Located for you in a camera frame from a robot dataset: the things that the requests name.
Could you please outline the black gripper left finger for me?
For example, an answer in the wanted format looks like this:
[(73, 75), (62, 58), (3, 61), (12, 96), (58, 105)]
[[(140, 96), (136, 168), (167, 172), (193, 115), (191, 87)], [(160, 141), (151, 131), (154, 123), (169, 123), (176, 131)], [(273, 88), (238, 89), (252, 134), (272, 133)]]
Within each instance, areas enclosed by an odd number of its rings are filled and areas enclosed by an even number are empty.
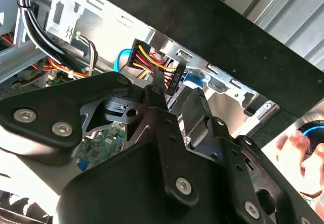
[(187, 163), (176, 117), (168, 111), (164, 90), (140, 88), (118, 72), (63, 83), (1, 100), (1, 148), (48, 165), (64, 165), (82, 139), (111, 122), (127, 124), (124, 151), (85, 174), (93, 189), (112, 178), (108, 166), (137, 167), (131, 157), (146, 149), (161, 176), (158, 188), (168, 199), (193, 207), (199, 199)]

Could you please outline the person's hand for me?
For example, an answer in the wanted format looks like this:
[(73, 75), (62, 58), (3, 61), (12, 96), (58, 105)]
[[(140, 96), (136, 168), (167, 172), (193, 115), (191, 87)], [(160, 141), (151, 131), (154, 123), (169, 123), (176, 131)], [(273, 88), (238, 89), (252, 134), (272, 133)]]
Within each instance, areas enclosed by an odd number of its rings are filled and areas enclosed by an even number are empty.
[(323, 143), (305, 159), (310, 140), (301, 131), (284, 136), (277, 143), (277, 167), (296, 191), (312, 198), (323, 190)]

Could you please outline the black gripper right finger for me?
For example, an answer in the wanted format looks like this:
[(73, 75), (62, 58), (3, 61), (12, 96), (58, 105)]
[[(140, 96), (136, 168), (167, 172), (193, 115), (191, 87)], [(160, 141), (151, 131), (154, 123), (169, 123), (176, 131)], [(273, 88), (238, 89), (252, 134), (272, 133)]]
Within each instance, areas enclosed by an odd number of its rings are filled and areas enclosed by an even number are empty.
[(223, 120), (211, 114), (202, 89), (195, 88), (182, 105), (189, 148), (215, 157), (222, 212), (232, 223), (320, 223), (261, 149), (248, 137), (232, 138)]

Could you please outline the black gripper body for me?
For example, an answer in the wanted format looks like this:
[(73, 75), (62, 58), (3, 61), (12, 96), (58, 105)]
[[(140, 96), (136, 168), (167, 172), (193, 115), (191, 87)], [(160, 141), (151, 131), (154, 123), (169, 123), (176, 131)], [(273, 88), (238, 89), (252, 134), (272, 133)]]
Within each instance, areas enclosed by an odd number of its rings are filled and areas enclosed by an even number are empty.
[(216, 160), (187, 151), (184, 174), (163, 181), (156, 145), (145, 141), (74, 178), (63, 190), (55, 223), (232, 223), (222, 212)]

